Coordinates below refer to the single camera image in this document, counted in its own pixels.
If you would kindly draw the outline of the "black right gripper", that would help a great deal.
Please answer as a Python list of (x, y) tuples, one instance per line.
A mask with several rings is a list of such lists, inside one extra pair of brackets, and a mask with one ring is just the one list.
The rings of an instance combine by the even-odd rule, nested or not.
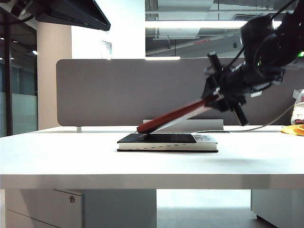
[(204, 70), (207, 76), (201, 98), (211, 98), (206, 106), (220, 112), (232, 111), (241, 126), (248, 124), (248, 120), (241, 108), (246, 103), (247, 86), (241, 79), (240, 73), (235, 73), (229, 66), (221, 64), (216, 52), (210, 52), (208, 59), (211, 66)]

